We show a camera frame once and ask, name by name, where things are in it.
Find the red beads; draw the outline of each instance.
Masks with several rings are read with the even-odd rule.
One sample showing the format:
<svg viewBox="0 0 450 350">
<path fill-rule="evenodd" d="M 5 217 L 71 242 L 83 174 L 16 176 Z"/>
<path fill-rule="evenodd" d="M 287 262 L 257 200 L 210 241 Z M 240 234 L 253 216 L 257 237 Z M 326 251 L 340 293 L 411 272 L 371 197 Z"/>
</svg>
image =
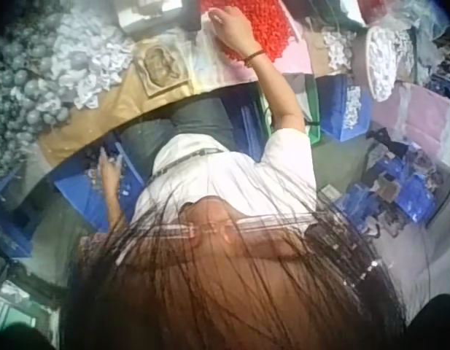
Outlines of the red beads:
<svg viewBox="0 0 450 350">
<path fill-rule="evenodd" d="M 249 19 L 254 38 L 274 62 L 280 58 L 291 35 L 290 24 L 278 0 L 201 0 L 201 11 L 211 7 L 236 6 Z M 220 42 L 222 51 L 231 60 L 240 60 L 238 54 Z"/>
</svg>

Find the white t-shirt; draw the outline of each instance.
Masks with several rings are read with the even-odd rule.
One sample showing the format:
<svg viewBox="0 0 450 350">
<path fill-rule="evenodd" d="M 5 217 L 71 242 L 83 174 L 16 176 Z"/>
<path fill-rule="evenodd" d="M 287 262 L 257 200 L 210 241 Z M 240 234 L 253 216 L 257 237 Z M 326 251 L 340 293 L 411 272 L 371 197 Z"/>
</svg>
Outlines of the white t-shirt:
<svg viewBox="0 0 450 350">
<path fill-rule="evenodd" d="M 306 134 L 278 130 L 268 140 L 259 163 L 243 153 L 229 152 L 211 136 L 182 134 L 158 153 L 153 172 L 203 148 L 224 152 L 193 157 L 159 176 L 139 196 L 133 222 L 154 205 L 166 206 L 163 221 L 170 222 L 177 219 L 182 205 L 208 195 L 221 197 L 249 216 L 315 210 L 316 183 Z"/>
</svg>

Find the blue storage box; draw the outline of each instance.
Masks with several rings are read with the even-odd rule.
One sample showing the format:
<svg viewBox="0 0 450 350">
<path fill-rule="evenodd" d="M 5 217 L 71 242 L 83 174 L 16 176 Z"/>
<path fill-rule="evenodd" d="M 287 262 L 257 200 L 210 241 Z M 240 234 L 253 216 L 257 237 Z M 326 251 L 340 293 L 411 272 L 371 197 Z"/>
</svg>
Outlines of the blue storage box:
<svg viewBox="0 0 450 350">
<path fill-rule="evenodd" d="M 399 157 L 385 155 L 377 162 L 375 167 L 379 170 L 379 173 L 386 172 L 401 184 L 408 180 L 410 174 L 409 167 Z"/>
<path fill-rule="evenodd" d="M 370 189 L 363 184 L 353 184 L 334 203 L 359 233 L 364 233 L 368 229 L 366 219 L 378 214 L 380 210 L 379 200 L 369 191 Z"/>
<path fill-rule="evenodd" d="M 426 222 L 435 209 L 435 198 L 418 174 L 402 186 L 395 202 L 416 224 Z"/>
<path fill-rule="evenodd" d="M 260 114 L 257 86 L 245 84 L 223 89 L 220 91 L 220 98 L 233 125 L 237 150 L 259 162 L 267 137 L 263 116 Z"/>
<path fill-rule="evenodd" d="M 14 217 L 0 203 L 0 249 L 11 258 L 30 257 L 31 237 L 27 227 L 19 226 Z"/>
<path fill-rule="evenodd" d="M 131 221 L 137 198 L 145 188 L 145 183 L 133 167 L 124 152 L 121 143 L 109 134 L 102 141 L 96 142 L 96 149 L 105 147 L 108 154 L 122 154 L 124 159 L 124 177 L 120 183 L 120 206 L 125 218 Z M 93 188 L 90 177 L 86 171 L 85 152 L 80 151 L 60 164 L 51 174 L 55 186 L 71 205 L 87 220 L 98 232 L 108 232 L 108 214 L 103 193 Z"/>
<path fill-rule="evenodd" d="M 348 77 L 344 74 L 317 78 L 320 127 L 324 133 L 339 141 L 364 134 L 371 123 L 372 97 L 361 88 L 361 110 L 357 124 L 353 128 L 344 128 L 348 86 Z"/>
<path fill-rule="evenodd" d="M 7 185 L 11 182 L 12 179 L 14 179 L 14 176 L 18 173 L 20 170 L 22 164 L 19 164 L 15 168 L 13 168 L 5 177 L 3 177 L 0 180 L 0 195 L 4 191 L 4 189 L 7 187 Z"/>
</svg>

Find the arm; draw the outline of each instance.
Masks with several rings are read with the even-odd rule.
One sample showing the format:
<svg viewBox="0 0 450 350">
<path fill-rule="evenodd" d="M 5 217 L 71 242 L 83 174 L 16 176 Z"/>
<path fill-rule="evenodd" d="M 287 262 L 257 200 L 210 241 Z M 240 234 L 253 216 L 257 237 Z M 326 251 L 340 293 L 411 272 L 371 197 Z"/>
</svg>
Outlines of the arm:
<svg viewBox="0 0 450 350">
<path fill-rule="evenodd" d="M 118 156 L 115 164 L 108 161 L 105 150 L 100 150 L 100 170 L 101 181 L 103 183 L 103 194 L 105 198 L 106 208 L 108 210 L 108 222 L 110 232 L 125 225 L 124 213 L 121 210 L 120 202 L 117 199 L 117 192 L 120 186 L 121 165 L 123 163 L 122 156 Z"/>
<path fill-rule="evenodd" d="M 116 228 L 123 227 L 125 225 L 125 217 L 117 199 L 117 194 L 105 195 L 105 203 L 108 209 L 109 231 L 112 232 Z"/>
<path fill-rule="evenodd" d="M 237 7 L 213 9 L 209 17 L 220 40 L 243 59 L 262 49 L 254 39 L 250 22 Z M 305 133 L 303 112 L 283 75 L 265 54 L 254 57 L 250 64 L 273 112 L 275 127 L 293 128 Z"/>
</svg>

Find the brown paper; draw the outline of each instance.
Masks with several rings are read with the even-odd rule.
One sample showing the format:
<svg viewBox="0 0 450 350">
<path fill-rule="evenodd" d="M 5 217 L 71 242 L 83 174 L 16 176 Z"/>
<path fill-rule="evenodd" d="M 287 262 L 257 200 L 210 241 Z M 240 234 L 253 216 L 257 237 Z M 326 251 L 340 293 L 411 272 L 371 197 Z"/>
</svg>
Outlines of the brown paper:
<svg viewBox="0 0 450 350">
<path fill-rule="evenodd" d="M 134 66 L 148 96 L 163 93 L 189 80 L 186 63 L 172 44 L 138 44 Z"/>
<path fill-rule="evenodd" d="M 193 95 L 190 83 L 148 97 L 133 64 L 119 87 L 98 96 L 97 109 L 71 110 L 71 121 L 62 128 L 42 134 L 38 144 L 47 162 L 56 167 L 63 160 L 112 129 L 144 113 Z"/>
<path fill-rule="evenodd" d="M 309 50 L 309 57 L 311 58 L 312 71 L 316 78 L 325 75 L 332 75 L 334 73 L 343 74 L 346 71 L 335 71 L 330 68 L 330 58 L 328 56 L 328 49 L 324 43 L 322 33 L 312 31 L 310 28 L 304 28 L 304 39 L 307 42 Z"/>
</svg>

